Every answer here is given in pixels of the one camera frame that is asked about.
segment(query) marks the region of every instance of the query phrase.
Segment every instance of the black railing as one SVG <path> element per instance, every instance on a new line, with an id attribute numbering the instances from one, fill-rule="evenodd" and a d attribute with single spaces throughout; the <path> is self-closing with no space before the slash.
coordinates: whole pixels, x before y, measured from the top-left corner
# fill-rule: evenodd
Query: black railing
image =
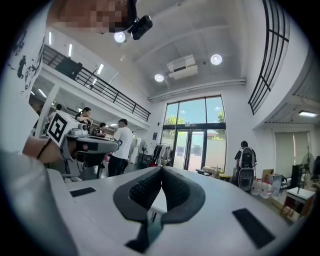
<path id="1" fill-rule="evenodd" d="M 266 38 L 261 71 L 249 99 L 254 115 L 268 97 L 285 57 L 290 27 L 285 11 L 273 0 L 262 0 L 265 11 Z"/>
<path id="2" fill-rule="evenodd" d="M 150 112 L 103 81 L 94 72 L 84 68 L 81 63 L 74 62 L 47 45 L 44 46 L 42 59 L 44 64 L 75 80 L 142 120 L 148 121 Z"/>

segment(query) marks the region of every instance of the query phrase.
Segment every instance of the balcony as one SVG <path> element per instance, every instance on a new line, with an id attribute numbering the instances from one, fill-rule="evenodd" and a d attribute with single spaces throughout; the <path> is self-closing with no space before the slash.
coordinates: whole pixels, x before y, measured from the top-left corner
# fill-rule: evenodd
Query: balcony
<path id="1" fill-rule="evenodd" d="M 81 63 L 76 63 L 58 51 L 45 45 L 42 60 L 51 68 L 66 75 L 88 90 L 97 93 L 108 101 L 116 104 L 124 110 L 134 114 L 144 121 L 148 121 L 150 112 L 135 103 L 129 97 L 112 87 L 97 75 L 84 68 Z"/>

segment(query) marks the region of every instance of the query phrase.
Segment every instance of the doorway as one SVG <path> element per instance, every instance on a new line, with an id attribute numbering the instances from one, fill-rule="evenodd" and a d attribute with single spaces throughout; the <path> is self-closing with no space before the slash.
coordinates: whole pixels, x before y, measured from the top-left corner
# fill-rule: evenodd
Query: doorway
<path id="1" fill-rule="evenodd" d="M 205 130 L 178 130 L 173 167 L 196 172 L 205 158 Z"/>

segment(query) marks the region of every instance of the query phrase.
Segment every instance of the cable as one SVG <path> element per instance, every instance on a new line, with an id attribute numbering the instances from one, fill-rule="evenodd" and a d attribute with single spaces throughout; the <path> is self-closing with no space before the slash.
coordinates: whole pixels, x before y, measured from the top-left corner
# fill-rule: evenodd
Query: cable
<path id="1" fill-rule="evenodd" d="M 46 144 L 43 146 L 43 148 L 41 149 L 40 153 L 38 154 L 36 159 L 39 159 L 42 155 L 42 153 L 45 151 L 46 147 L 48 147 L 48 145 L 50 144 L 50 142 L 52 142 L 52 139 L 49 138 L 48 141 L 46 142 Z"/>

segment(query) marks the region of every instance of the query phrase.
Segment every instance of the black pants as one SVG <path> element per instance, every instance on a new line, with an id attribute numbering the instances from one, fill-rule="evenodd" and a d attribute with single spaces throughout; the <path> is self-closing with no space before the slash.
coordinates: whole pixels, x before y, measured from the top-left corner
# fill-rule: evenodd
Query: black pants
<path id="1" fill-rule="evenodd" d="M 126 162 L 126 159 L 118 158 L 113 155 L 110 156 L 108 164 L 108 177 L 113 177 L 122 174 L 121 172 Z"/>

